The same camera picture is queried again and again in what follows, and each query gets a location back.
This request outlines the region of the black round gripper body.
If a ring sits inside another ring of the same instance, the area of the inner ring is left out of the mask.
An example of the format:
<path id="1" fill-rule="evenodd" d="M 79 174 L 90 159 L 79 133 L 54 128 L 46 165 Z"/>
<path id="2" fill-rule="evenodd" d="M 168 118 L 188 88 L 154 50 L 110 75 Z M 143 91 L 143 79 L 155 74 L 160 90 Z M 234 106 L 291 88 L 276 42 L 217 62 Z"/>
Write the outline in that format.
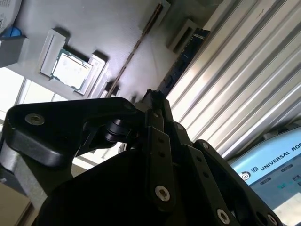
<path id="1" fill-rule="evenodd" d="M 196 170 L 203 162 L 184 150 L 172 164 L 168 201 L 148 180 L 143 152 L 125 151 L 63 183 L 44 202 L 37 226 L 209 226 L 212 209 Z"/>

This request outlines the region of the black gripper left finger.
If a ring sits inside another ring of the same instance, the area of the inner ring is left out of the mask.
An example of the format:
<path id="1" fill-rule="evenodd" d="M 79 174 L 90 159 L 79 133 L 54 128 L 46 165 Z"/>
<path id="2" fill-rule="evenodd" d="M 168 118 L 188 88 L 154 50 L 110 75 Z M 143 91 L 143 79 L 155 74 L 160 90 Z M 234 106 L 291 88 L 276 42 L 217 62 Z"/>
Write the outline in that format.
<path id="1" fill-rule="evenodd" d="M 150 182 L 170 199 L 172 148 L 161 92 L 148 90 L 133 105 L 121 97 L 17 105 L 4 122 L 4 166 L 41 209 L 63 183 L 125 151 L 148 160 Z"/>

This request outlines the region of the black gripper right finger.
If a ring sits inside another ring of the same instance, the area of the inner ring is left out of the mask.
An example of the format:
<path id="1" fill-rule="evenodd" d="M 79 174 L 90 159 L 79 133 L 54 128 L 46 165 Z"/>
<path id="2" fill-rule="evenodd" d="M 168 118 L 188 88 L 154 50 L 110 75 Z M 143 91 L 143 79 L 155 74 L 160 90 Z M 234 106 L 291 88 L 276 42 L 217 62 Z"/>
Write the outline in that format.
<path id="1" fill-rule="evenodd" d="M 191 142 L 169 101 L 163 117 L 190 226 L 280 226 L 279 217 L 204 140 Z"/>

